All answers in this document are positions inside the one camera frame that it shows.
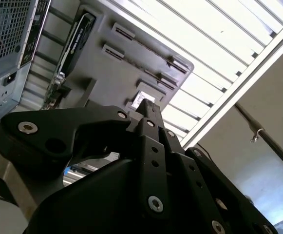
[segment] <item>ceiling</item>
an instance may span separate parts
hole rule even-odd
[[[100,2],[194,64],[163,111],[184,147],[195,145],[262,75],[258,70],[283,53],[283,0]]]

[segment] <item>metal rod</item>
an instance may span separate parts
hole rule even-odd
[[[47,32],[46,30],[42,30],[42,35],[47,37],[48,39],[52,40],[53,42],[61,45],[61,46],[65,46],[65,41],[60,39],[59,37]]]
[[[53,8],[50,6],[49,12],[52,13],[53,15],[57,16],[58,18],[62,19],[63,21],[67,22],[68,24],[73,24],[73,19],[66,14],[58,11],[57,9]]]
[[[240,57],[238,57],[237,55],[235,55],[232,51],[230,51],[228,48],[226,48],[225,46],[223,46],[222,44],[220,44],[216,39],[212,38],[211,36],[209,36],[206,32],[204,32],[202,29],[200,29],[199,27],[197,27],[195,24],[193,24],[190,20],[188,20],[186,17],[184,17],[183,15],[181,15],[178,11],[176,11],[175,9],[173,9],[170,5],[168,5],[167,3],[165,3],[162,0],[157,0],[160,4],[162,4],[164,7],[166,7],[167,9],[169,9],[171,12],[173,12],[175,15],[177,15],[180,19],[182,19],[184,22],[186,22],[187,24],[189,24],[191,27],[193,27],[195,30],[197,30],[199,33],[201,33],[203,36],[205,36],[206,38],[208,38],[210,41],[212,41],[213,43],[215,43],[217,46],[219,46],[221,49],[223,49],[225,52],[227,52],[230,56],[234,57],[236,60],[238,60],[238,62],[240,62],[241,64],[243,64],[244,66],[248,67],[249,64],[247,62],[245,62],[244,60],[242,60]]]
[[[283,148],[266,132],[263,126],[255,120],[239,103],[235,104],[238,112],[244,117],[244,119],[248,122],[249,128],[256,134],[258,130],[259,136],[269,145],[269,147],[279,156],[279,158],[283,161]]]
[[[216,10],[218,10],[221,14],[223,14],[226,18],[228,18],[231,22],[233,22],[238,28],[244,31],[247,35],[249,35],[254,41],[260,44],[265,48],[265,45],[254,35],[252,35],[247,29],[245,29],[242,25],[240,25],[236,20],[230,17],[226,12],[224,12],[220,7],[218,7],[212,0],[206,0],[210,5],[212,5]]]
[[[259,4],[266,12],[268,12],[277,22],[279,22],[283,26],[283,20],[280,19],[276,14],[274,14],[267,6],[265,6],[259,0],[255,0],[257,4]]]

